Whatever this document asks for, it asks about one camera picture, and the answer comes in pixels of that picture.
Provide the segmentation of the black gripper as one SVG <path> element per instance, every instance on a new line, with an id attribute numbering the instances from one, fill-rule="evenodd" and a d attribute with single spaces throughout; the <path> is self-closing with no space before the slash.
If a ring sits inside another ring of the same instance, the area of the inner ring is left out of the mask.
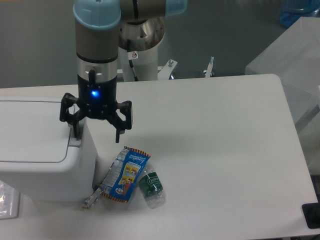
<path id="1" fill-rule="evenodd" d="M 118 103 L 116 100 L 117 78 L 105 82 L 90 82 L 77 76 L 78 98 L 66 92 L 61 99 L 59 120 L 67 122 L 73 129 L 76 139 L 82 136 L 80 121 L 85 117 L 91 119 L 108 120 L 116 129 L 115 142 L 119 143 L 120 135 L 131 130 L 133 125 L 132 102 L 126 100 Z M 76 105 L 79 110 L 70 113 L 69 108 Z M 117 110 L 125 116 L 122 120 Z"/>

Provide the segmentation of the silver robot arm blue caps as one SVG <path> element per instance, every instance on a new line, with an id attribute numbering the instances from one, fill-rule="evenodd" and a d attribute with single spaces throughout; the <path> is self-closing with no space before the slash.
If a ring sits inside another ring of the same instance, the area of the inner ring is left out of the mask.
<path id="1" fill-rule="evenodd" d="M 66 93 L 59 119 L 68 123 L 75 138 L 84 118 L 106 120 L 116 135 L 132 128 L 132 102 L 117 102 L 118 48 L 141 50 L 153 33 L 126 27 L 140 27 L 149 20 L 182 14 L 185 0 L 77 0 L 73 5 L 77 55 L 78 96 Z"/>

